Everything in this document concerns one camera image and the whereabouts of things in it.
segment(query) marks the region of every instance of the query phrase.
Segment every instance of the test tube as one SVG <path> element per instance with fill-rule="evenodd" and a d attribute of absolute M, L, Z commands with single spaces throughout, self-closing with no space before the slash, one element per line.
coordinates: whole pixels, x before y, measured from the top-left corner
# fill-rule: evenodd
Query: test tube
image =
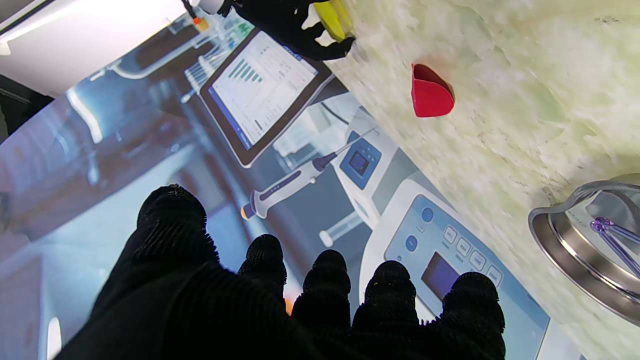
<path fill-rule="evenodd" d="M 327 230 L 322 230 L 318 236 L 325 247 L 333 246 L 343 235 L 353 230 L 354 227 L 362 224 L 362 218 L 355 211 L 340 219 Z"/>

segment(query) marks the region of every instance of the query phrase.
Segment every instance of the marble countertop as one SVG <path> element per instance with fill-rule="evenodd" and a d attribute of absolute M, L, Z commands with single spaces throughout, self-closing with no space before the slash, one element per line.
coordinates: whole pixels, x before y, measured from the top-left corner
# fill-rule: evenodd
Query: marble countertop
<path fill-rule="evenodd" d="M 340 80 L 589 360 L 636 359 L 640 327 L 567 279 L 527 225 L 579 185 L 640 172 L 636 0 L 342 1 L 358 40 L 330 63 Z M 414 115 L 412 63 L 451 84 L 451 114 Z"/>

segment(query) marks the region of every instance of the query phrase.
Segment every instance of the red plastic cup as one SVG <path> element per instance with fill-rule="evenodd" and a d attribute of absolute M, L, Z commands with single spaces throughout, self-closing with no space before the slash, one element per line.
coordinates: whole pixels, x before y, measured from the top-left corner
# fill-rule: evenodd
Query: red plastic cup
<path fill-rule="evenodd" d="M 411 99 L 417 117 L 446 115 L 453 109 L 453 93 L 449 85 L 423 64 L 412 64 Z"/>

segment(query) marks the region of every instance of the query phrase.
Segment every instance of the wall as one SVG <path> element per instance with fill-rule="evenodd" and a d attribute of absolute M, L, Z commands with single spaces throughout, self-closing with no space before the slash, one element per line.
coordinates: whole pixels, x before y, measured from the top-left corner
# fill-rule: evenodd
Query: wall
<path fill-rule="evenodd" d="M 180 0 L 84 0 L 9 41 L 0 74 L 56 97 L 184 13 Z"/>

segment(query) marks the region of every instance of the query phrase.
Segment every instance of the white machine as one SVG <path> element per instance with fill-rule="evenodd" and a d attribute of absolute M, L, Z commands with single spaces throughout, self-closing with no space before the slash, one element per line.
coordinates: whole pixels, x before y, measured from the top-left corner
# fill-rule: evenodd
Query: white machine
<path fill-rule="evenodd" d="M 375 119 L 360 108 L 349 123 L 345 142 L 375 126 Z M 355 142 L 333 164 L 353 208 L 371 229 L 380 221 L 400 183 L 419 172 L 398 144 L 382 131 Z"/>
<path fill-rule="evenodd" d="M 442 312 L 442 297 L 459 274 L 481 272 L 498 289 L 506 320 L 507 359 L 583 359 L 559 325 L 467 230 L 459 215 L 419 182 L 402 182 L 367 242 L 360 269 L 360 301 L 378 265 L 393 259 L 411 274 L 419 318 L 430 321 Z"/>

